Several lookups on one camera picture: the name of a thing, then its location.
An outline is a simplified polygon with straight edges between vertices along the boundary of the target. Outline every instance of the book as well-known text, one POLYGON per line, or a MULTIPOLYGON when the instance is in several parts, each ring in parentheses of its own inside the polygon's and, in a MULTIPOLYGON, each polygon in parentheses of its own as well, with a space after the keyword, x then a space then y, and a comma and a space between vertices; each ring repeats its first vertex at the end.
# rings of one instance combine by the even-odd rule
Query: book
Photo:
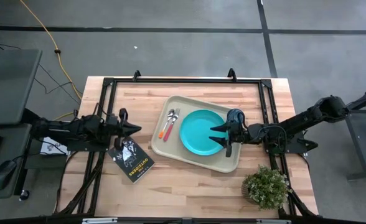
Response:
POLYGON ((108 154, 128 178, 136 183, 153 165, 154 161, 132 138, 122 140, 123 149, 110 149, 108 154))

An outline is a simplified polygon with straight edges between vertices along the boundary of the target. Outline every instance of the potted plant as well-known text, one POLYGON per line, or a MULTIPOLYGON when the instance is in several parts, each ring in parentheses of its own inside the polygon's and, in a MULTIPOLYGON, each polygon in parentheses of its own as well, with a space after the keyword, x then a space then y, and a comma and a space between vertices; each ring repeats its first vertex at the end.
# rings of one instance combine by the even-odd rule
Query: potted plant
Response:
POLYGON ((282 208, 291 192, 286 178, 278 170, 259 166, 257 173, 245 177, 241 191, 245 200, 259 205, 259 209, 282 208))

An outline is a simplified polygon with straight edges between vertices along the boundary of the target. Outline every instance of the tray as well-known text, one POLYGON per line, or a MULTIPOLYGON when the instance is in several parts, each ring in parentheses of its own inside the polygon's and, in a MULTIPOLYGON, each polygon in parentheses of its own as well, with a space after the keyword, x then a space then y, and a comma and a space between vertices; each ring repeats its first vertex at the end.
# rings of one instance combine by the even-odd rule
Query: tray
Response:
POLYGON ((151 138, 151 148, 156 154, 159 154, 161 156, 188 162, 189 164, 194 164, 223 173, 231 172, 237 168, 238 160, 240 157, 241 144, 232 144, 231 157, 225 156, 226 149, 222 149, 218 153, 211 156, 199 156, 190 152, 183 145, 180 139, 179 130, 184 118, 189 113, 202 109, 212 110, 215 113, 219 114, 224 120, 226 120, 227 112, 230 110, 230 108, 224 106, 219 106, 214 103, 208 103, 200 100, 194 100, 184 96, 169 97, 164 103, 164 108, 161 111, 157 126, 151 138), (164 127, 165 122, 167 121, 168 111, 172 108, 180 108, 181 111, 179 114, 179 119, 176 120, 172 132, 169 135, 169 139, 164 142, 163 139, 158 138, 158 134, 164 127))

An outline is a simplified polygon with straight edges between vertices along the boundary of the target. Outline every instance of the wooden table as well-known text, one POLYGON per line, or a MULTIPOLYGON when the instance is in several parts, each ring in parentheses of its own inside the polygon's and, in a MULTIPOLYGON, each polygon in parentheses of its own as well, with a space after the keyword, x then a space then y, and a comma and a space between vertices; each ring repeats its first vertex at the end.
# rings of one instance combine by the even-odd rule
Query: wooden table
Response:
MULTIPOLYGON (((88 77, 80 116, 93 113, 99 102, 104 77, 88 77)), ((295 115, 288 80, 272 79, 280 121, 295 115)), ((258 87, 251 84, 201 83, 119 83, 113 111, 126 108, 129 122, 142 127, 132 138, 153 158, 156 165, 136 184, 106 155, 98 193, 96 216, 103 217, 196 217, 196 218, 277 218, 276 210, 262 210, 241 195, 246 174, 259 165, 269 166, 262 145, 243 145, 237 169, 223 174, 155 154, 150 147, 159 113, 171 95, 183 95, 231 108, 240 108, 246 123, 262 123, 258 87)), ((108 105, 110 91, 106 95, 108 105)), ((63 178, 60 208, 64 208, 82 184, 87 152, 70 161, 63 178)), ((293 189, 310 211, 317 213, 312 183, 306 163, 296 154, 287 154, 293 189)), ((89 206, 89 189, 87 205, 89 206)))

